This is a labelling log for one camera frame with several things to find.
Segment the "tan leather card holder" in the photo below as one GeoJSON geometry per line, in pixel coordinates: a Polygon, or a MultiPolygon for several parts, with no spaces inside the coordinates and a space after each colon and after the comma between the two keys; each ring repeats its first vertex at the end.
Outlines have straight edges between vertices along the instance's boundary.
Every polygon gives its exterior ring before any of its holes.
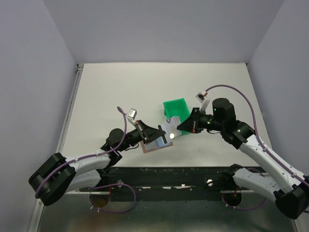
{"type": "Polygon", "coordinates": [[[156,139],[155,141],[145,144],[144,142],[140,143],[143,153],[153,152],[159,149],[163,149],[173,145],[173,142],[165,142],[162,137],[156,139]]]}

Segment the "green plastic bin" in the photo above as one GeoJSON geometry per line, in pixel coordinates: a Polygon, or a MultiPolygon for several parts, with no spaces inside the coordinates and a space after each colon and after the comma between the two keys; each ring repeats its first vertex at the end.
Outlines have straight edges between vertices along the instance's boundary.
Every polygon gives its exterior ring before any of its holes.
{"type": "Polygon", "coordinates": [[[163,102],[164,115],[167,118],[178,116],[181,123],[184,122],[190,115],[188,106],[184,98],[163,102]]]}

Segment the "credit card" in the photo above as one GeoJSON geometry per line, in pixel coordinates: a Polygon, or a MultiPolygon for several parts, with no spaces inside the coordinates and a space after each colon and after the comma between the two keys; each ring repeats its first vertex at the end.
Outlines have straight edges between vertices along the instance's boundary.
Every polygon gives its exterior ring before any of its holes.
{"type": "Polygon", "coordinates": [[[177,129],[180,123],[181,123],[180,117],[173,116],[169,119],[166,119],[163,123],[158,125],[158,128],[165,132],[165,134],[162,136],[163,142],[165,144],[171,143],[173,139],[183,134],[180,130],[177,129]]]}

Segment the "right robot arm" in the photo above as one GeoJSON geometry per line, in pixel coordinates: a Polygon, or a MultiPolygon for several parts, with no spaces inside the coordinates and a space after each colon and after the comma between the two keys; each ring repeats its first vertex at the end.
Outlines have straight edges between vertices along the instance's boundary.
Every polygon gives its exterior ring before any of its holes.
{"type": "Polygon", "coordinates": [[[274,202],[288,218],[297,219],[309,206],[309,177],[275,153],[247,123],[237,120],[234,105],[228,99],[215,99],[212,109],[208,115],[193,108],[177,129],[194,134],[204,129],[218,131],[225,142],[249,156],[269,175],[263,177],[234,165],[222,177],[223,186],[250,189],[274,202]]]}

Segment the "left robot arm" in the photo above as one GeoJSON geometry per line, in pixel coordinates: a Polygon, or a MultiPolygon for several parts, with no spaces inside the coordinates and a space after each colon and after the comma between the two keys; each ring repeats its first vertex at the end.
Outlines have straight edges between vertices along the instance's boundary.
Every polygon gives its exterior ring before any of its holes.
{"type": "Polygon", "coordinates": [[[68,159],[61,153],[54,153],[29,178],[35,191],[35,198],[45,206],[57,202],[66,192],[94,188],[104,190],[107,185],[105,172],[122,158],[120,152],[143,142],[149,144],[166,133],[162,129],[137,121],[134,130],[128,132],[119,128],[110,131],[105,144],[95,154],[68,159]]]}

